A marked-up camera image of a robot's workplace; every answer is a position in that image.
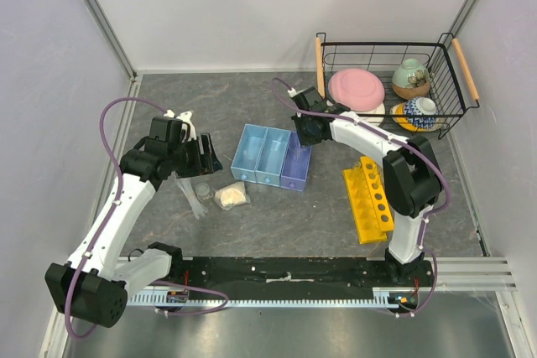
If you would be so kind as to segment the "small clear glass vial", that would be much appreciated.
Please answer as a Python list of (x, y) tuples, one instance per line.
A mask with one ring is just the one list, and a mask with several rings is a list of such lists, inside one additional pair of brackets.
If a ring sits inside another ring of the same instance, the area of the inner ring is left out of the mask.
[(195, 187), (196, 197), (200, 202), (206, 202), (213, 197), (211, 187), (207, 183), (199, 183)]

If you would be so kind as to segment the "clear plastic dropper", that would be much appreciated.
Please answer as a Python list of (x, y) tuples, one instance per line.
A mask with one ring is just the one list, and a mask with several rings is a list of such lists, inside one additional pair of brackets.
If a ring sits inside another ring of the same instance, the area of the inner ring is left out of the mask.
[(197, 199), (196, 193), (192, 187), (191, 179), (175, 177), (175, 184), (186, 197), (194, 217), (197, 220), (204, 217), (208, 213), (208, 209)]

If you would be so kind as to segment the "bag of beige powder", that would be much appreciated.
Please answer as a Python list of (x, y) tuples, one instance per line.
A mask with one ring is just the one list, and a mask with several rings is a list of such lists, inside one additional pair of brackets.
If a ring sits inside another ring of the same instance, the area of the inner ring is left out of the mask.
[(246, 192), (246, 186), (242, 181), (217, 190), (214, 200), (223, 210), (230, 210), (233, 207), (245, 205), (250, 202), (250, 198)]

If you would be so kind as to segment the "clear glass beaker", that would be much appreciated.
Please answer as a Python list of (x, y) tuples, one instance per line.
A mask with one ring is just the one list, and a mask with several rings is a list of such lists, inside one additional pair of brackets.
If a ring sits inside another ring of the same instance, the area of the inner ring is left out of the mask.
[(310, 157), (310, 146), (293, 145), (289, 147), (289, 161), (301, 165)]

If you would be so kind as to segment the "blue three-compartment drawer box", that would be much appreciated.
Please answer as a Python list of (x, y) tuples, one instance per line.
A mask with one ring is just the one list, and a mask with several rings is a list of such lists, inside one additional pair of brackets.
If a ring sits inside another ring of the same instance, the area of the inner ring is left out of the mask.
[[(282, 153), (270, 153), (270, 138), (283, 138), (287, 144)], [(303, 164), (289, 161), (289, 147), (300, 144), (296, 132), (275, 127), (247, 124), (237, 145), (231, 171), (235, 179), (302, 192), (308, 178), (310, 157)]]

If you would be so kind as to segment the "yellow test tube rack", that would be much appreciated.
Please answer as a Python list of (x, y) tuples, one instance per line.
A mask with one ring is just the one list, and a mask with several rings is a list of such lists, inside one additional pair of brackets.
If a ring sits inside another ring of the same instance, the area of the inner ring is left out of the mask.
[(342, 171), (360, 244), (384, 242), (394, 230), (394, 219), (384, 192), (377, 164), (360, 157), (351, 169)]

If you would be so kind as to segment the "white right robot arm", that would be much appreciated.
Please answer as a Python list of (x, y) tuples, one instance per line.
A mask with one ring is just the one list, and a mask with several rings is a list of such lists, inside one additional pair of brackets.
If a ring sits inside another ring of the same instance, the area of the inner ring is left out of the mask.
[(424, 220), (446, 182), (429, 140), (388, 132), (322, 98), (314, 87), (302, 91), (291, 87), (287, 94), (295, 104), (292, 120), (301, 145), (334, 141), (382, 166), (384, 191), (394, 211), (394, 232), (383, 271), (393, 285), (406, 284), (424, 258)]

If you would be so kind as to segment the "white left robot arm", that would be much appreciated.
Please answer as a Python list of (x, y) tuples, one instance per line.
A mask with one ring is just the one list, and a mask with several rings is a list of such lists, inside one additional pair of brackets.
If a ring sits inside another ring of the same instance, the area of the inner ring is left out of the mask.
[(189, 179), (222, 169), (210, 135), (196, 132), (191, 118), (191, 112), (182, 112), (152, 120), (149, 135), (123, 155), (112, 191), (83, 242), (66, 263), (50, 264), (44, 280), (66, 319), (111, 328), (128, 299), (151, 283), (184, 282), (177, 246), (155, 242), (121, 267), (117, 260), (139, 215), (169, 176)]

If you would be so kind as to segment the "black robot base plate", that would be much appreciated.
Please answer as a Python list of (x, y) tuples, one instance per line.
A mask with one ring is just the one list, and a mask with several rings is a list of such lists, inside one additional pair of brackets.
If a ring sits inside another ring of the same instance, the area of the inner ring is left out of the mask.
[(155, 286), (189, 288), (229, 298), (364, 298), (375, 288), (435, 285), (437, 262), (424, 258), (402, 276), (384, 257), (182, 257)]

